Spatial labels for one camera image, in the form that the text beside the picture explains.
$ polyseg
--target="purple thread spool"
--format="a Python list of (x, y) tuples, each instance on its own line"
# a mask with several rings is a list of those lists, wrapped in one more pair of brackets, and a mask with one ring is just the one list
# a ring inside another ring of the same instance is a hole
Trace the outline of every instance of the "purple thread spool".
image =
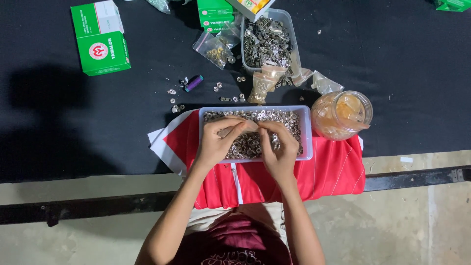
[(204, 80), (204, 78), (200, 75), (196, 77), (193, 81), (191, 81), (187, 87), (185, 88), (186, 92), (190, 92), (193, 88), (195, 88), (199, 83), (201, 83)]

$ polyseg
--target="concrete floor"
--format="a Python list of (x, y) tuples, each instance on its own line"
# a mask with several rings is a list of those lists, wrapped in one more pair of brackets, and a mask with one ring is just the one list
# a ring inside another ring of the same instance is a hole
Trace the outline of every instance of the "concrete floor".
[[(364, 158), (367, 174), (471, 165), (471, 150)], [(172, 174), (0, 184), (0, 204), (175, 190)], [(328, 264), (464, 265), (471, 260), (471, 183), (323, 197), (305, 203)], [(3, 265), (133, 264), (161, 213), (0, 225)]]

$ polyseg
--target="maroon shirt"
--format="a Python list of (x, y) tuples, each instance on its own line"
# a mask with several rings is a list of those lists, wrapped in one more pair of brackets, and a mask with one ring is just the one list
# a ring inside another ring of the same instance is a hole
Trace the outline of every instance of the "maroon shirt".
[(264, 224), (233, 215), (205, 232), (183, 237), (171, 265), (291, 265), (288, 248)]

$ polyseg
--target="hand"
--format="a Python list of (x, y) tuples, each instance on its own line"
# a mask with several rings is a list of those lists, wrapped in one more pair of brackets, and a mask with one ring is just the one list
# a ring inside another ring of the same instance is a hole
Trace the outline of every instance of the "hand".
[[(298, 155), (299, 143), (281, 122), (258, 122), (262, 158), (266, 169), (280, 188), (296, 181), (294, 163)], [(267, 129), (276, 133), (280, 140), (280, 149), (273, 151)]]
[[(226, 157), (234, 140), (247, 127), (246, 121), (244, 118), (228, 115), (205, 123), (201, 143), (193, 164), (201, 165), (209, 171), (221, 162)], [(220, 130), (231, 126), (233, 126), (232, 130), (224, 138), (217, 135)]]

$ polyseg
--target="person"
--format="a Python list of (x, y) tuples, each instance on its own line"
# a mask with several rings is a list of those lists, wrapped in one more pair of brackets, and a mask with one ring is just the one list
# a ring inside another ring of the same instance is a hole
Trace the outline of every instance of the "person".
[[(136, 265), (325, 264), (293, 173), (299, 143), (282, 123), (258, 122), (265, 168), (282, 193), (282, 204), (275, 203), (280, 207), (269, 207), (273, 205), (269, 203), (252, 210), (240, 210), (251, 204), (232, 209), (193, 209), (204, 178), (224, 159), (233, 141), (247, 127), (245, 121), (226, 116), (204, 125), (187, 178), (145, 239)], [(224, 138), (217, 135), (231, 126), (233, 129)], [(278, 135), (280, 149), (272, 150), (267, 130)], [(265, 213), (274, 217), (276, 211), (278, 216), (283, 211), (284, 218), (264, 222), (263, 217), (257, 216)]]

